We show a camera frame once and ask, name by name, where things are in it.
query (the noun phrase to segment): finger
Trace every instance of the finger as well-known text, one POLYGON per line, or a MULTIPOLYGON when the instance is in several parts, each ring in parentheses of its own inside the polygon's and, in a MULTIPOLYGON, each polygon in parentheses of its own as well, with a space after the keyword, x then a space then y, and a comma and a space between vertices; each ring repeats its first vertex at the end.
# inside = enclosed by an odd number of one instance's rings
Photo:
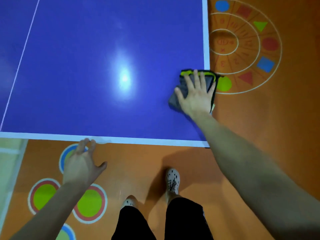
POLYGON ((98 177, 100 174, 102 174, 103 171, 106 170, 107 165, 108 165, 108 162, 107 162, 107 161, 104 161, 100 166, 97 167, 97 177, 98 177))
POLYGON ((200 79, 198 75, 198 70, 193 71, 193 76, 194 76, 194 87, 198 90, 201 89, 201 84, 200 84, 200 79))
POLYGON ((75 149, 76 154, 81 154, 85 151, 86 144, 89 142, 89 138, 79 141, 77 148, 75 149))
POLYGON ((176 93, 176 95, 178 97, 179 104, 181 105, 184 102, 184 97, 182 95, 180 88, 175 88, 174 92, 176 93))
POLYGON ((184 80, 186 81, 186 86, 188 87, 188 91, 193 91, 195 89, 189 75, 184 74, 184 80))
POLYGON ((207 91, 206 78, 203 72, 200 72, 200 81, 201 81, 201 89, 202 91, 207 91))
POLYGON ((88 153, 92 157, 92 154, 94 153, 94 149, 96 149, 96 141, 95 140, 91 140, 90 142, 91 142, 91 144, 90 144, 90 147, 88 149, 88 153))
POLYGON ((212 98, 212 96, 214 95, 214 89, 216 88, 216 82, 214 82, 208 92, 209 96, 212 98))

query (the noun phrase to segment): red triangle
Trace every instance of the red triangle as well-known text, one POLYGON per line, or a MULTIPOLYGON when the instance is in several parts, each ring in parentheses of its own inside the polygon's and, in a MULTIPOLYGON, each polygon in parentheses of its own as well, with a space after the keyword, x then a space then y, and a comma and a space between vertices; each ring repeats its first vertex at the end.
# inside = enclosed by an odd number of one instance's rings
POLYGON ((242 81, 249 83, 250 85, 253 85, 253 79, 252 79, 252 72, 247 72, 245 74, 242 74, 241 76, 238 76, 242 81))

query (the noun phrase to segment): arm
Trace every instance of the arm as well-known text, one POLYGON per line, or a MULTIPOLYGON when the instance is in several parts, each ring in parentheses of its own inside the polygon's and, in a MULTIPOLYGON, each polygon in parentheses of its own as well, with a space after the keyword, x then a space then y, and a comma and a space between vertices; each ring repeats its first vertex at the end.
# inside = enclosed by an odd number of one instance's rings
POLYGON ((79 142, 75 153, 66 161, 63 185, 46 205, 24 225, 11 240, 56 239, 72 209, 89 186, 106 169, 107 163, 97 167, 92 160, 95 141, 84 152, 89 139, 79 142))
POLYGON ((274 238, 320 238, 320 202, 298 187, 268 155, 209 114, 214 86, 207 93, 204 76, 199 79, 197 73, 194 85, 185 76, 186 99, 178 89, 175 92, 183 111, 204 133, 222 173, 274 238))

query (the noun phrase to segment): hand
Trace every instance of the hand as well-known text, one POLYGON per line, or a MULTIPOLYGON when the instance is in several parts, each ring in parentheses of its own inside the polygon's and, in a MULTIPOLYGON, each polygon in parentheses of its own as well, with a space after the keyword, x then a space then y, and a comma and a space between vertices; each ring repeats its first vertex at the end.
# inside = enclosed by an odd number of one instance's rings
POLYGON ((92 154, 96 148, 95 140, 91 140, 90 148, 85 152, 86 144, 89 141, 88 138, 81 140, 74 153, 65 161, 63 184, 75 183, 78 186, 83 186, 84 190, 87 190, 107 168, 106 161, 98 167, 94 165, 92 154))
POLYGON ((207 92, 205 75, 203 72, 200 73, 200 79, 198 76, 198 70, 193 71, 194 75, 194 85, 189 77, 189 75, 184 75, 186 80, 186 85, 188 87, 188 96, 183 97, 182 92, 179 88, 175 88, 179 104, 183 112, 195 119, 198 115, 209 114, 211 110, 211 99, 214 94, 214 88, 216 86, 215 82, 212 84, 209 92, 207 92))

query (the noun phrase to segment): white shoe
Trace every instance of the white shoe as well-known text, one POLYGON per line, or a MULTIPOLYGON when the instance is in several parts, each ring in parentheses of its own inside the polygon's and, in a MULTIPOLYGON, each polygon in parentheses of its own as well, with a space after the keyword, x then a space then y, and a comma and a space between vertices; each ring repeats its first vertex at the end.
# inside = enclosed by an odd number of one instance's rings
POLYGON ((180 175, 178 171, 174 168, 168 169, 165 176, 165 181, 167 183, 167 191, 174 192, 176 195, 178 195, 180 185, 180 175))
POLYGON ((134 204, 134 201, 132 199, 126 199, 122 206, 121 206, 121 209, 124 208, 125 206, 132 206, 132 207, 135 207, 135 204, 134 204))

